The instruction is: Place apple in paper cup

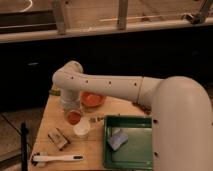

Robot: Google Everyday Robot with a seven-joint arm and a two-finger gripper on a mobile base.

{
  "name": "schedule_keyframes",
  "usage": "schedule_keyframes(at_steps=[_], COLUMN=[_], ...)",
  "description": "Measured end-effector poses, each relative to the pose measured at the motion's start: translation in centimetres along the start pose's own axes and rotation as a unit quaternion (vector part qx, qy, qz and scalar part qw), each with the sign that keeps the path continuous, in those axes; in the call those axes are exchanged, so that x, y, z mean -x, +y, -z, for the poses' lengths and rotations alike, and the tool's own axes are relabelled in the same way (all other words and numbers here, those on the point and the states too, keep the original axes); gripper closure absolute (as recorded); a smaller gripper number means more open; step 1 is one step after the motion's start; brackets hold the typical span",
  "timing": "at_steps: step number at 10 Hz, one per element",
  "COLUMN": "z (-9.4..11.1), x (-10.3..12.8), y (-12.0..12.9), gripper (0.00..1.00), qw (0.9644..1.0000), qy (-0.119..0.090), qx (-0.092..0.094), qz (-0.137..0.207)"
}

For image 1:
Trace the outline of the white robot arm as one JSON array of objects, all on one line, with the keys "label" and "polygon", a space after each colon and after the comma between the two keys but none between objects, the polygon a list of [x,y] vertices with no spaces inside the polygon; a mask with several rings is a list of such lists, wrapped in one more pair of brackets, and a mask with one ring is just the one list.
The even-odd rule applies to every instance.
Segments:
[{"label": "white robot arm", "polygon": [[213,171],[213,105],[195,80],[87,75],[80,63],[70,61],[52,81],[65,110],[79,107],[81,91],[150,106],[153,171]]}]

